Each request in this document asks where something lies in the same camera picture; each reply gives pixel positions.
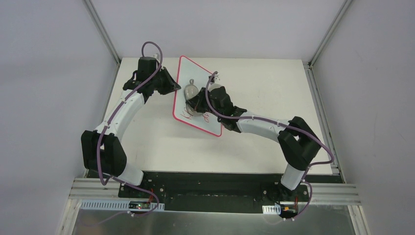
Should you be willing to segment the red-framed whiteboard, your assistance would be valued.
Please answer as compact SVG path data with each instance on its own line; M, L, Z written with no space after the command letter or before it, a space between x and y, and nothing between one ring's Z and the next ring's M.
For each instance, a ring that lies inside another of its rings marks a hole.
M176 83L181 89L175 91L173 117L191 127L216 137L222 135L222 125L217 117L208 112L204 91L211 72L182 55L179 58Z

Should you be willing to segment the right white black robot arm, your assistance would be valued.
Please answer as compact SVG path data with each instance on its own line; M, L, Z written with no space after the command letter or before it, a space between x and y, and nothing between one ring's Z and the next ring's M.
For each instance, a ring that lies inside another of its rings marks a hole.
M285 201L297 195L307 168L319 152L321 145L304 119L295 116L288 121L278 121L257 116L235 106L224 86L211 90L187 85L184 88L186 108L191 114L211 113L227 130L249 133L277 142L287 161L279 182L278 195Z

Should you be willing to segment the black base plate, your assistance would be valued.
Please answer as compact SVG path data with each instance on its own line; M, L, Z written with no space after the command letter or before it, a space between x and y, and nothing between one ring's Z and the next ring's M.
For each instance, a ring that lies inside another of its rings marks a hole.
M307 202L304 185L293 191L279 186L282 174L178 173L146 171L139 189L118 185L117 196L131 198L134 211L157 206L157 212L219 212L260 214Z

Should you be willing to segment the silver mesh sponge eraser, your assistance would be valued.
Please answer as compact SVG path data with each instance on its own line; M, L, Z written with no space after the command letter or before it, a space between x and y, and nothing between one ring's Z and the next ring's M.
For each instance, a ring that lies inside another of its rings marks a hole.
M196 97L199 93L199 89L194 85L194 79L190 79L189 83L184 88L184 97L185 100L188 101L194 97ZM203 113L199 113L194 110L189 104L186 103L186 111L194 117L202 116Z

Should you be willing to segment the corner aluminium post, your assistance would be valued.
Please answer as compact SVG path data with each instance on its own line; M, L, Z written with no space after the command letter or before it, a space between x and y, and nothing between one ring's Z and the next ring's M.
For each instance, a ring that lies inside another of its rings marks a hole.
M350 6L353 3L354 3L354 0L344 0L342 2L342 5L341 5L340 9L336 13L336 15L335 15L333 21L331 22L328 30L324 34L324 36L323 36L320 44L318 45L315 53L313 54L313 56L310 59L310 61L307 63L308 64L308 67L310 69L312 69L313 66L316 64L316 62L318 61L318 59L321 56L323 50L328 45L328 43L329 43L330 39L332 38L332 36L334 35L337 27L339 26L339 24L342 21L343 17L346 15L348 9L350 8Z
M103 24L103 21L101 17L99 16L99 13L93 3L92 0L83 0L83 4L85 5L86 10L88 11L88 14L91 17L91 20L93 24L95 25L95 28L97 29L98 33L101 36L101 39L103 43L105 44L107 50L109 51L110 55L112 56L115 64L119 67L121 64L121 58L110 38L109 33L107 32L105 25Z

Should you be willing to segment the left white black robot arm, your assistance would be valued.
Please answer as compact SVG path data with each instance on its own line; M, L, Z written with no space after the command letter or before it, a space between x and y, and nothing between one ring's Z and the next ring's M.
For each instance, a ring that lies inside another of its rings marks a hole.
M143 56L122 89L118 102L103 122L93 131L83 132L83 162L88 170L131 184L132 194L143 198L149 193L149 185L142 180L143 171L128 162L121 139L133 117L154 92L166 95L178 91L181 86L157 58Z

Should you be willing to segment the left corner aluminium post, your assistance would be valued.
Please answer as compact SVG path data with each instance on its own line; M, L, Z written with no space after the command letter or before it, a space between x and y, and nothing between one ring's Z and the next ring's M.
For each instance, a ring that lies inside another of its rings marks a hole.
M93 3L92 0L83 0L83 4L85 5L86 10L88 11L88 14L91 17L91 20L93 24L95 25L95 28L97 29L98 33L101 36L101 39L103 43L105 44L107 50L109 51L110 55L112 56L115 64L119 67L121 64L121 58L110 38L109 33L107 32L105 25L103 24L103 21L101 17L99 16L99 13Z

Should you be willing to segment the right corner aluminium post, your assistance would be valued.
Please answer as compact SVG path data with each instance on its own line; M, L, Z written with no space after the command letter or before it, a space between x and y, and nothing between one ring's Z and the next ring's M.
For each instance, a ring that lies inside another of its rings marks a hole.
M316 64L316 62L318 61L318 59L321 56L323 50L328 45L328 43L329 43L330 39L332 38L332 36L334 35L337 27L339 26L339 24L342 21L343 17L346 15L348 9L350 8L350 6L353 3L354 3L354 0L344 0L342 2L342 5L341 5L340 9L336 13L336 15L335 15L333 21L331 22L328 30L324 34L324 36L323 36L320 44L318 45L315 53L313 54L313 56L310 59L310 61L307 63L308 64L308 67L310 69L312 69L313 66Z

